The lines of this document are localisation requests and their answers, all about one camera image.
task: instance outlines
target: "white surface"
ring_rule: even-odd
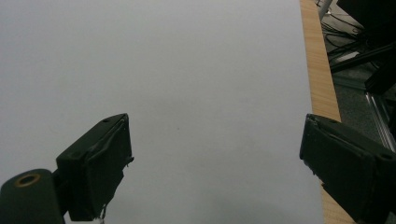
[[[321,223],[299,1],[2,1],[0,182],[100,119],[135,161],[108,223]]]

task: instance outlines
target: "floor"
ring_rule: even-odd
[[[347,32],[353,35],[356,34],[359,29],[353,27],[353,25],[357,27],[360,27],[360,25],[350,16],[348,16],[345,11],[338,7],[336,2],[336,0],[332,2],[329,12],[323,17],[322,24],[326,23],[339,31]],[[323,4],[322,1],[317,1],[316,3],[318,7]],[[343,46],[352,42],[352,40],[340,36],[328,35],[327,37],[328,39],[325,38],[325,44],[326,50],[328,52],[336,49],[334,45]],[[361,46],[357,48],[357,51],[365,51],[365,49],[366,46]],[[355,50],[349,51],[344,55],[335,54],[333,56],[329,56],[330,64],[339,62],[338,58],[343,56],[348,57],[347,55],[354,51]],[[334,88],[340,109],[341,121],[368,138],[373,139],[377,143],[383,144],[381,134],[375,123],[373,110],[369,106],[366,92],[364,90],[364,81],[375,71],[375,67],[375,63],[366,63],[352,69],[334,73],[332,74],[332,77],[335,83]],[[380,96],[380,98],[384,102],[387,99],[394,100],[395,92],[396,89],[393,87],[383,96]],[[387,111],[389,112],[390,110],[391,107],[387,106]],[[389,223],[396,223],[396,218],[394,215],[389,216],[387,224]]]

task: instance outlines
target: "wooden table edge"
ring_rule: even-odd
[[[300,0],[312,111],[316,115],[341,120],[328,63],[318,9],[313,1]],[[355,223],[347,212],[324,190],[323,217],[326,224]]]

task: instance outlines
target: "cable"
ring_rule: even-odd
[[[348,25],[350,25],[350,26],[353,26],[353,27],[355,27],[356,29],[363,30],[362,27],[359,27],[359,26],[354,25],[354,24],[352,24],[352,23],[349,23],[349,22],[347,22],[347,21],[341,20],[340,18],[334,16],[333,14],[331,14],[330,16],[332,16],[333,18],[335,18],[335,19],[338,20],[338,21],[341,21],[341,22],[346,23],[346,24],[348,24]]]
[[[350,48],[350,49],[341,49],[340,48],[337,51],[333,51],[331,54],[328,54],[329,62],[343,56],[344,54],[346,54],[348,52],[352,52],[352,51],[356,51],[356,48]]]
[[[332,26],[330,26],[329,24],[327,24],[326,22],[323,22],[322,24],[322,29],[323,29],[323,33],[328,33],[328,34],[332,34],[332,35],[339,35],[345,38],[349,38],[349,39],[357,39],[356,35],[344,32],[344,31],[340,31],[337,30],[335,28],[333,28]]]
[[[373,68],[378,69],[379,67],[377,65],[375,65],[375,63],[370,62],[370,64],[373,66]]]
[[[341,37],[341,36],[339,36],[339,35],[325,35],[324,38],[329,42],[329,44],[335,46],[336,48],[346,48],[345,46],[339,46],[339,45],[334,44],[334,43],[329,39],[329,36],[338,36],[338,37]]]
[[[360,45],[361,45],[360,41],[354,41],[329,51],[328,55],[334,55],[346,50],[356,50]]]

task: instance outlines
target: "black cable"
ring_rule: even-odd
[[[370,64],[375,68],[375,69],[378,69],[379,67],[377,66],[377,65],[375,65],[375,63],[373,63],[373,62],[370,62]]]
[[[326,22],[323,22],[321,25],[322,25],[323,33],[330,33],[332,35],[338,35],[338,36],[353,39],[353,40],[357,39],[356,35],[337,30],[337,29],[333,28],[332,26],[330,26],[329,24],[327,24]]]
[[[343,46],[340,46],[340,47],[338,47],[336,49],[333,49],[333,50],[329,51],[328,55],[329,56],[330,55],[334,55],[334,54],[337,54],[337,53],[340,53],[340,52],[343,52],[343,51],[346,51],[346,50],[356,50],[356,49],[358,49],[359,46],[361,46],[361,41],[354,41],[354,42],[345,44]]]
[[[331,54],[328,54],[327,56],[329,57],[329,62],[331,62],[332,60],[339,58],[344,54],[352,51],[356,51],[356,49],[339,49],[337,51],[333,51]]]
[[[354,24],[352,24],[352,23],[349,23],[349,22],[347,22],[347,21],[341,20],[340,18],[334,16],[333,14],[330,14],[330,15],[331,15],[333,18],[335,18],[336,20],[338,20],[338,21],[341,21],[341,22],[346,23],[346,24],[348,24],[348,25],[350,25],[350,26],[353,26],[353,27],[355,27],[356,29],[363,30],[362,27],[359,27],[359,26],[354,25]]]
[[[336,45],[336,44],[334,44],[330,39],[329,39],[329,36],[338,36],[338,35],[325,35],[324,36],[324,38],[329,42],[329,44],[331,44],[331,45],[333,45],[334,47],[336,47],[336,48],[346,48],[345,46],[339,46],[339,45]]]

